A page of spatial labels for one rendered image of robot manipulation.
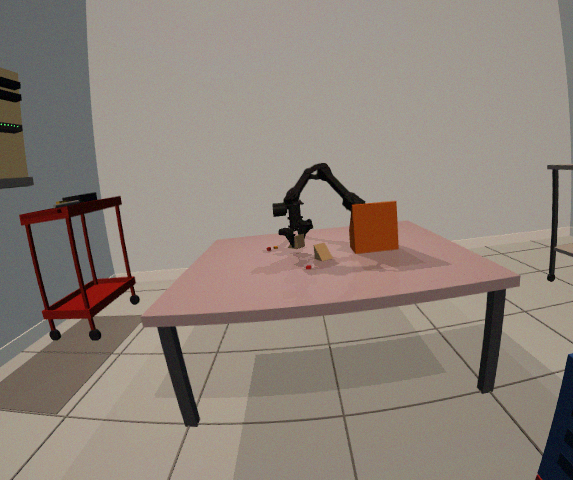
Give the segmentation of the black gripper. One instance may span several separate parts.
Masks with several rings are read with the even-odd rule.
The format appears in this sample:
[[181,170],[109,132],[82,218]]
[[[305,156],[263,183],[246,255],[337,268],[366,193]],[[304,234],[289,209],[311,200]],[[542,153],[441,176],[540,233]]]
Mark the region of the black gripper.
[[298,220],[300,220],[300,217],[303,218],[303,216],[301,216],[301,214],[299,214],[299,215],[289,215],[289,217],[287,217],[287,219],[289,219],[289,222],[290,222],[290,225],[288,226],[288,228],[282,228],[282,229],[279,229],[279,231],[278,231],[278,232],[279,232],[279,235],[283,235],[283,236],[285,236],[285,237],[288,239],[288,241],[289,241],[289,243],[291,244],[292,248],[295,247],[294,237],[295,237],[296,234],[294,234],[294,231],[297,231],[297,230],[298,230],[298,235],[304,234],[304,239],[305,239],[306,233],[307,233],[308,231],[310,231],[310,230],[302,231],[302,230],[299,229],[298,227],[297,227],[298,229],[294,229],[295,220],[296,220],[297,218],[298,218]]

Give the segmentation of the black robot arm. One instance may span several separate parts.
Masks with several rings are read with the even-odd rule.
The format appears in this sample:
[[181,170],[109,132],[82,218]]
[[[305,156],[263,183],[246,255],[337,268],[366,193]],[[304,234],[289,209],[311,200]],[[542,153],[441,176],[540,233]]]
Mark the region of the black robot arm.
[[[312,174],[317,170],[316,174]],[[366,201],[359,198],[356,194],[349,192],[345,186],[332,174],[329,166],[326,163],[316,164],[310,168],[306,168],[304,173],[296,183],[294,187],[291,187],[284,197],[284,203],[273,203],[273,216],[285,216],[287,209],[289,215],[299,215],[300,205],[304,204],[300,199],[300,193],[305,188],[306,184],[310,179],[321,179],[326,181],[343,199],[342,205],[348,209],[352,210],[352,205],[365,204]],[[310,230],[312,226],[312,220],[300,220],[298,218],[295,220],[294,229],[301,229],[302,231]],[[298,227],[298,228],[297,228]]]

